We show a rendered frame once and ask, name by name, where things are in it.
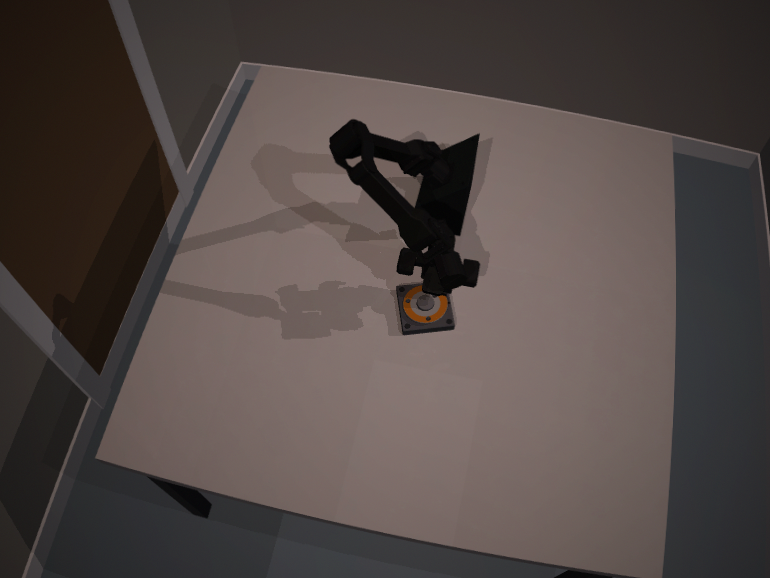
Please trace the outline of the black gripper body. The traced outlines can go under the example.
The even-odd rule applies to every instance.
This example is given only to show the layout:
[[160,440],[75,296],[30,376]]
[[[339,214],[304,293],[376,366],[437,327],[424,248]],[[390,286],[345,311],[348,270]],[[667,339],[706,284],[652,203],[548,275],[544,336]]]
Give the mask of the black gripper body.
[[[397,263],[397,273],[408,276],[413,275],[414,266],[422,267],[422,275],[425,276],[423,273],[425,265],[409,248],[402,248]],[[468,278],[463,286],[474,288],[477,283],[480,264],[478,261],[464,258],[463,266]]]

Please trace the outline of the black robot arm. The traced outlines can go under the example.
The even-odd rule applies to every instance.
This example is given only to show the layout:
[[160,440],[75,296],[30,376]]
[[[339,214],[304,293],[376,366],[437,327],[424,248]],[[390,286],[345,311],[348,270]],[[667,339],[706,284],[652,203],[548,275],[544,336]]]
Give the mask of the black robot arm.
[[[413,207],[377,170],[374,158],[398,162],[404,174],[422,174],[432,190],[450,183],[455,163],[446,163],[435,141],[413,139],[401,142],[369,133],[366,124],[351,119],[329,138],[337,165],[350,180],[360,186],[396,222],[409,249],[425,265],[422,291],[447,296],[464,285],[468,278],[460,257],[454,251],[456,237],[446,219],[436,219],[425,210]],[[361,156],[353,167],[346,159]],[[424,254],[423,249],[428,247]],[[434,265],[435,264],[435,265]],[[444,291],[443,291],[444,290]]]

